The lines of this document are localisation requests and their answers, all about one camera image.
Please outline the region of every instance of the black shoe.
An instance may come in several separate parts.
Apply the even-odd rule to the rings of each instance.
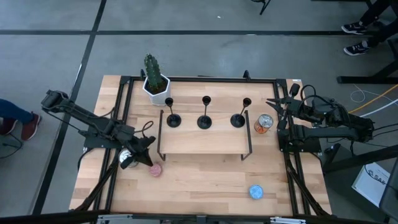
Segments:
[[[363,35],[363,32],[366,31],[366,26],[360,25],[359,22],[354,22],[353,24],[341,26],[341,29],[347,34]]]
[[[352,45],[344,48],[344,53],[349,56],[357,56],[361,54],[366,54],[369,51],[369,47],[364,47],[363,43]]]

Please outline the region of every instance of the gray floor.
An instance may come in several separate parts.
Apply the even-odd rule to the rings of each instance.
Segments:
[[[0,30],[91,30],[99,5],[99,0],[3,0]],[[274,0],[263,16],[258,16],[260,9],[260,4],[248,0],[108,0],[99,29],[339,30],[340,25],[358,20],[366,4]],[[391,21],[394,16],[388,10],[382,19]],[[314,85],[319,95],[333,97],[352,110],[362,105],[349,97],[356,87],[339,85],[335,78],[371,75],[392,62],[386,44],[360,57],[343,54],[343,47],[361,40],[361,37],[330,36],[101,35],[95,39],[76,102],[93,110],[103,75],[138,75],[145,54],[152,53],[165,75],[241,77],[243,71],[249,70],[252,77],[298,78]],[[87,35],[0,35],[0,97],[41,113],[40,102],[48,89],[71,91],[87,41]],[[391,87],[358,86],[378,94]],[[395,90],[388,97],[396,99],[397,95]],[[361,94],[353,97],[360,100]],[[367,100],[373,97],[366,94]],[[382,98],[356,114],[365,114],[387,103]],[[393,105],[370,118],[376,127],[392,123],[398,119],[396,109]],[[72,123],[84,128],[76,121]],[[14,156],[0,160],[0,217],[30,213],[58,127],[59,121],[43,114],[37,136]],[[20,131],[21,127],[14,134],[18,136]],[[397,137],[396,133],[386,134],[372,143],[393,145]],[[82,144],[83,138],[69,129],[43,212],[68,210]],[[378,147],[357,143],[354,149],[360,154]],[[380,165],[390,171],[393,162],[383,161]],[[331,188],[328,193],[333,214],[373,219],[349,198]]]

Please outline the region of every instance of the jeans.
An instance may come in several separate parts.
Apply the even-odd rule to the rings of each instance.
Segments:
[[[373,23],[382,12],[391,5],[391,0],[377,0],[362,16],[361,22],[364,26]],[[368,46],[375,47],[379,43],[384,42],[390,36],[398,33],[398,19],[390,24],[382,27],[377,34],[368,39]]]
[[[27,124],[34,119],[34,115],[26,110],[20,109],[10,101],[0,99],[0,118],[16,119],[22,124]]]

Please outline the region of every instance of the white pot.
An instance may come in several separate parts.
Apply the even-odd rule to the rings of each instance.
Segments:
[[[144,82],[144,85],[142,86],[142,89],[149,95],[150,102],[151,102],[153,105],[156,105],[156,106],[165,106],[166,104],[164,103],[164,101],[166,100],[166,98],[172,96],[172,95],[171,95],[171,92],[170,92],[170,80],[169,80],[166,76],[164,76],[164,75],[162,75],[162,74],[160,74],[160,75],[161,75],[164,79],[167,80],[167,87],[166,87],[166,90],[165,90],[165,91],[163,91],[162,93],[158,93],[158,94],[156,94],[156,95],[153,95],[152,93],[150,93],[149,91],[147,91],[147,90],[145,89],[145,86],[147,85],[148,77],[146,77],[145,82]]]

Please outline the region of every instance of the person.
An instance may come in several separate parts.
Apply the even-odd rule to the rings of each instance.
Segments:
[[[24,141],[30,140],[36,134],[41,119],[39,115],[23,110],[4,99],[0,99],[0,118],[2,118],[1,135],[11,133],[20,121],[22,123],[21,139]]]
[[[390,5],[391,2],[398,2],[397,0],[377,0],[362,16],[358,22],[341,26],[341,29],[349,34],[363,35],[364,31],[368,28],[368,25],[376,21],[377,17],[380,16]],[[384,42],[390,36],[398,32],[398,19],[390,24],[382,27],[376,34],[370,37],[368,40],[364,40],[358,44],[345,47],[344,52],[350,56],[357,56],[365,54],[369,49],[377,46],[379,43]]]

